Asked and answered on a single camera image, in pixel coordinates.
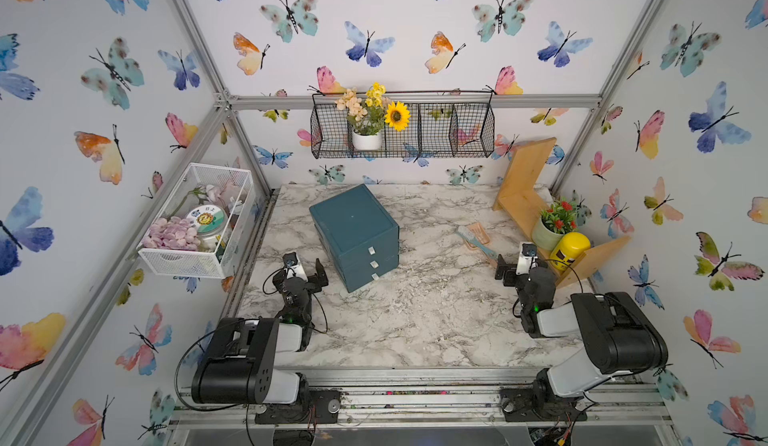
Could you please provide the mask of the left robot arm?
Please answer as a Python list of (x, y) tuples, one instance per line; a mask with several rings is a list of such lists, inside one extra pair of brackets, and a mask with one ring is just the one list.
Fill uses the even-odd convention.
[(207, 349), (191, 383), (198, 404), (287, 406), (299, 400), (305, 380), (275, 368), (276, 356), (303, 352), (317, 331), (315, 296), (329, 280), (320, 260), (307, 274), (295, 253), (270, 277), (283, 307), (272, 317), (226, 317), (208, 334)]

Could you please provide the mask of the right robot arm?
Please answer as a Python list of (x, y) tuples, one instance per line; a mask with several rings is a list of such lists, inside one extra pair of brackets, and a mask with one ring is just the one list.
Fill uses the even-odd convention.
[(541, 402), (571, 400), (612, 378), (632, 376), (667, 364), (662, 335), (624, 293), (574, 293), (554, 305), (554, 273), (498, 259), (495, 278), (517, 292), (513, 315), (535, 339), (575, 336), (582, 347), (562, 363), (537, 374), (532, 385)]

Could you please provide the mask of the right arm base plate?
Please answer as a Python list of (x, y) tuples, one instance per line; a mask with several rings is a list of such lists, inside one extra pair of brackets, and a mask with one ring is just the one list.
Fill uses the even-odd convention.
[(560, 398), (531, 386), (501, 389), (500, 409), (509, 423), (579, 421), (582, 411), (573, 398)]

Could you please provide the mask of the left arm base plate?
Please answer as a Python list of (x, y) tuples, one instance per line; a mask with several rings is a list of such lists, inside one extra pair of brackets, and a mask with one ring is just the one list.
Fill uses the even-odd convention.
[(336, 424), (341, 409), (341, 394), (332, 389), (301, 389), (291, 404), (260, 405), (254, 413), (259, 425)]

